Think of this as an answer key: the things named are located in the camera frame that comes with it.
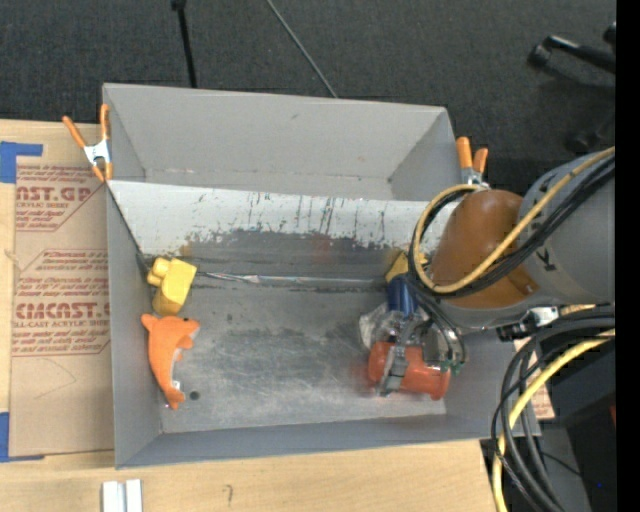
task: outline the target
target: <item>black floor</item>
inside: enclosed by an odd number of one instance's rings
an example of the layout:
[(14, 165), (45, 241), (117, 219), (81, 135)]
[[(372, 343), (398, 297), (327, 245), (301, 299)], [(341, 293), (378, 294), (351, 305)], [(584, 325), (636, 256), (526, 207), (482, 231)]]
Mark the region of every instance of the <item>black floor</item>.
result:
[[(191, 0), (185, 13), (200, 88), (444, 106), (456, 136), (488, 146), (489, 181), (518, 193), (614, 111), (615, 76), (527, 56), (548, 34), (609, 51), (615, 0)], [(170, 0), (0, 1), (1, 118), (95, 122), (104, 82), (189, 87)]]

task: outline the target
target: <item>orange cylinder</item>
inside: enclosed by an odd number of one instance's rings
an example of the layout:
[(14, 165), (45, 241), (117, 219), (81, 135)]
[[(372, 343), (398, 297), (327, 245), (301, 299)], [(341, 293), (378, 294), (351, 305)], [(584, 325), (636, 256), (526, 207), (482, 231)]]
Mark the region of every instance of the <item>orange cylinder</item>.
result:
[[(384, 373), (384, 364), (387, 354), (395, 344), (388, 341), (378, 341), (374, 343), (369, 353), (369, 378), (374, 382), (380, 382)], [(421, 347), (406, 347), (405, 357), (409, 366), (405, 371), (404, 378), (400, 383), (400, 389), (426, 393), (432, 400), (439, 400), (447, 392), (451, 371), (441, 372), (436, 368), (427, 366), (422, 360)]]

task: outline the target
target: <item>blue tape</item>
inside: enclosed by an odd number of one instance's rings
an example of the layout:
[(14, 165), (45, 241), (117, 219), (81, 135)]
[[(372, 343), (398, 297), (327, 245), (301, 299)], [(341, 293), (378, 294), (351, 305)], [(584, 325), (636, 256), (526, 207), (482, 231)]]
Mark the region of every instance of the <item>blue tape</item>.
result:
[(16, 182), (16, 159), (18, 156), (42, 156), (42, 144), (0, 142), (0, 182)]
[(18, 460), (38, 459), (42, 459), (42, 457), (9, 457), (9, 413), (0, 412), (0, 464), (3, 462), (12, 462)]

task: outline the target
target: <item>orange clamp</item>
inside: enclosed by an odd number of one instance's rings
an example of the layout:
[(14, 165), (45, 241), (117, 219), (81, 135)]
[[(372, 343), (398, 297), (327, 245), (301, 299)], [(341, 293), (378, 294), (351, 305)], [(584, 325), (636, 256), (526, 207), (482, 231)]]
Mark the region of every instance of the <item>orange clamp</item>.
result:
[[(110, 180), (113, 177), (113, 162), (109, 149), (109, 105), (103, 103), (100, 107), (100, 135), (99, 143), (89, 146), (84, 137), (68, 116), (62, 116), (62, 123), (67, 127), (76, 144), (85, 152), (93, 173), (100, 181)], [(104, 170), (98, 166), (98, 161), (104, 162)]]

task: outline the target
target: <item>wooden surface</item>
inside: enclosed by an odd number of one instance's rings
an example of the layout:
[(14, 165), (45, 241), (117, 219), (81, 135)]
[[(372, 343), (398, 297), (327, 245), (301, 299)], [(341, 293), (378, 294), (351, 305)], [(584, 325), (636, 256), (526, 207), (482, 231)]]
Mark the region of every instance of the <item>wooden surface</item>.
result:
[[(48, 142), (45, 151), (56, 150), (60, 133), (56, 123), (0, 120), (0, 140)], [(13, 244), (14, 190), (0, 190), (0, 410), (8, 403), (12, 280), (5, 272), (12, 263), (5, 249)], [(120, 471), (113, 465), (112, 452), (0, 464), (0, 511), (99, 511), (102, 482), (133, 478), (143, 482), (145, 512), (495, 511), (473, 440)]]

